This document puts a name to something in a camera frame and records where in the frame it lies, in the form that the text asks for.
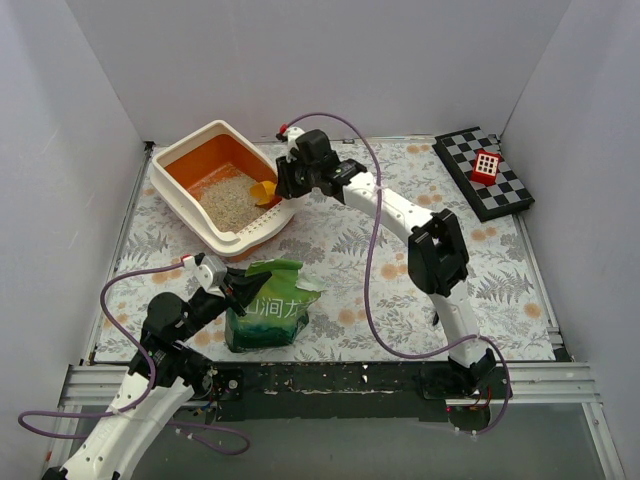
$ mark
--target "yellow scoop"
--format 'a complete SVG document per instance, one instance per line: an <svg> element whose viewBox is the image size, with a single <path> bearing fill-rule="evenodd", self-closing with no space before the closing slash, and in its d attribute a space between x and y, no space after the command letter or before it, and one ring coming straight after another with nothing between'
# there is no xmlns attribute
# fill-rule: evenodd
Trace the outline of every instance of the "yellow scoop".
<svg viewBox="0 0 640 480"><path fill-rule="evenodd" d="M256 205L269 205L276 195L276 184L265 180L252 186L249 189L249 193L253 198L258 199Z"/></svg>

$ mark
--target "floral tablecloth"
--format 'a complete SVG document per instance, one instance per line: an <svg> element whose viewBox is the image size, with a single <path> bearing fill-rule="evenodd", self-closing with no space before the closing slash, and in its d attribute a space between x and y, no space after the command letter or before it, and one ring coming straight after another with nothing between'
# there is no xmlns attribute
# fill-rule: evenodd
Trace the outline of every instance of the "floral tablecloth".
<svg viewBox="0 0 640 480"><path fill-rule="evenodd" d="M361 144L333 145L341 158L371 165ZM271 158L284 151L281 145L261 148ZM547 319L513 218L481 224L429 145L379 142L373 148L379 155L386 186L419 205L432 210L448 208L458 216L471 258L469 294L481 332L494 338L508 359L552 360ZM326 281L328 290L311 307L311 321L295 343L231 353L224 343L221 316L188 345L219 361L393 360L371 335L363 306L364 264L372 224L360 212L321 194L310 194L305 208L278 236L238 264L244 267L253 260L286 257L303 261L305 269ZM147 176L118 272L167 265L186 253L201 251L210 253L173 214ZM427 352L442 346L445 337L441 325L432 326L433 305L409 279L406 262L405 246L382 229L371 281L375 321L393 348L407 353ZM114 286L108 304L118 321L139 335L147 304L154 295L171 290L186 299L197 288L197 281L184 270L134 277ZM134 352L134 347L103 319L94 360L124 362Z"/></svg>

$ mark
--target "white wall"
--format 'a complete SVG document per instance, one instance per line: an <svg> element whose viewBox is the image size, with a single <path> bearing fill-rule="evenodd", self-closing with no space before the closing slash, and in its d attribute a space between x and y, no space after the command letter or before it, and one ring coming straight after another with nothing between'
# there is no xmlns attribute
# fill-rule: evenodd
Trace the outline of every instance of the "white wall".
<svg viewBox="0 0 640 480"><path fill-rule="evenodd" d="M503 137L569 349L640 478L640 4L573 0Z"/></svg>
<svg viewBox="0 0 640 480"><path fill-rule="evenodd" d="M143 144L64 0L0 0L0 45L0 476L29 480L17 415L80 359Z"/></svg>
<svg viewBox="0 0 640 480"><path fill-rule="evenodd" d="M312 110L501 132L569 0L67 3L141 137L169 143L215 118L273 139Z"/></svg>

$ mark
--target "robotic arm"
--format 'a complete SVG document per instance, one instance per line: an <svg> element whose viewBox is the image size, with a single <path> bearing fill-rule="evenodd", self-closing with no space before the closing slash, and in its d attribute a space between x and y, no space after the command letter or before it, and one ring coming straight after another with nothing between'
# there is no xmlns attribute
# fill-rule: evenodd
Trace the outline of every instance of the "robotic arm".
<svg viewBox="0 0 640 480"><path fill-rule="evenodd" d="M279 138L288 143L286 156L276 160L276 194L299 198L319 188L325 195L372 217L376 214L375 178L353 159L341 161L320 130L292 127ZM478 324L467 296L469 255L456 216L449 210L432 212L382 189L381 223L408 246L411 280L432 300L449 343L478 335ZM157 374L151 394L135 409L119 409L139 398L150 379L149 365L137 353L108 411L79 451L61 469L49 469L43 480L127 480L138 461L171 419L194 395L214 394L224 399L225 387L235 379L222 378L210 362L181 342L232 308L244 315L270 273L245 277L243 270L227 268L216 257L186 257L185 267L201 288L185 302L165 292L150 302L142 329L142 346L153 359ZM471 395L495 367L490 349L470 340L449 351L449 375L456 389Z"/></svg>
<svg viewBox="0 0 640 480"><path fill-rule="evenodd" d="M291 127L279 138L287 141L289 154L276 160L277 195L298 198L319 188L344 205L375 217L378 187L374 176L355 160L341 161L324 132L305 133ZM467 294L469 254L456 216L446 209L432 212L383 188L381 223L408 246L409 276L431 298L448 342L478 335ZM493 352L480 340L452 348L449 359L467 394L496 364Z"/></svg>

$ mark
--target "white litter box rim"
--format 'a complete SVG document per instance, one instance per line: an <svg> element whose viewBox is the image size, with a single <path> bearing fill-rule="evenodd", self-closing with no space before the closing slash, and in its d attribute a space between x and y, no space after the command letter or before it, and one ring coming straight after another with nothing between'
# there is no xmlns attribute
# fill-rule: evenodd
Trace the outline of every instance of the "white litter box rim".
<svg viewBox="0 0 640 480"><path fill-rule="evenodd" d="M150 176L153 187L180 220L215 253L231 257L278 234L300 209L303 202L302 199L281 200L237 234L220 231L200 203L169 175L165 166L221 134L235 138L274 173L277 173L273 162L249 140L224 120L214 120L154 156L151 161Z"/></svg>

